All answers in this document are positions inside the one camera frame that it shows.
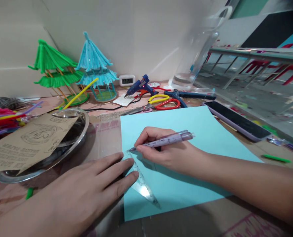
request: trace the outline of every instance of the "scrap paper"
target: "scrap paper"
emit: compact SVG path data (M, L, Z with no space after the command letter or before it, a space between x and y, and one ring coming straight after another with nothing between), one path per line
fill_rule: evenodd
M123 94L122 96L120 96L119 98L114 100L113 103L119 104L119 105L122 105L122 106L128 106L129 103L131 103L132 100L134 100L134 96L128 95L127 97L124 97L125 95L126 94Z
M58 118L44 114L0 140L0 171L25 171L49 157L76 118Z
M132 148L142 130L147 126L169 128L176 132L187 129L189 132L195 133L196 136L189 142L203 151L262 162L216 121L207 106L121 116L122 150L126 151ZM161 209L129 188L124 195L125 221L173 211L231 195L218 186L178 174L144 160L139 153L132 154L132 156L146 183L157 198Z

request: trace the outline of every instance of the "water bottle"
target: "water bottle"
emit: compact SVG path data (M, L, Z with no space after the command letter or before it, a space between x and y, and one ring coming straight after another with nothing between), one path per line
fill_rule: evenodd
M202 32L192 38L184 50L182 59L174 74L171 87L182 90L190 88L204 63L207 53L218 38L218 32Z
M226 15L219 17L224 10L226 10ZM216 30L230 17L231 13L231 6L223 7L215 15L207 17L199 29L194 31L199 33L195 34L190 44L186 46L172 79L171 87L183 90L193 85L210 47L219 36Z

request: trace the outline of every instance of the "smartphone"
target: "smartphone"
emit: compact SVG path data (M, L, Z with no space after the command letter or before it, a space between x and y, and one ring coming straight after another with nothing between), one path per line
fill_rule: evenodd
M204 102L203 104L208 106L212 114L219 117L253 142L262 141L272 135L266 129L216 101Z

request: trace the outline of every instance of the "purple pen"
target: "purple pen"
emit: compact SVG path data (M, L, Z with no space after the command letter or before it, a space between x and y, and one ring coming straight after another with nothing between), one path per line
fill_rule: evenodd
M195 137L194 133L188 132L188 130L184 130L178 133L167 135L165 137L161 137L160 139L156 141L145 143L143 145L148 147L159 147L163 145L170 145L170 144L174 144L178 142L187 141L187 140L193 139L194 137ZM136 148L133 147L129 151L130 152L136 151Z

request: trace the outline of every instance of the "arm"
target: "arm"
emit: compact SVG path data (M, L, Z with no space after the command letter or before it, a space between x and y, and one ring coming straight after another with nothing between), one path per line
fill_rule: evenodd
M0 217L0 236L79 236L138 178L133 165L116 153L77 166Z
M293 225L293 169L206 153L189 142L163 146L161 152L141 145L171 133L147 127L134 146L152 162L216 184Z

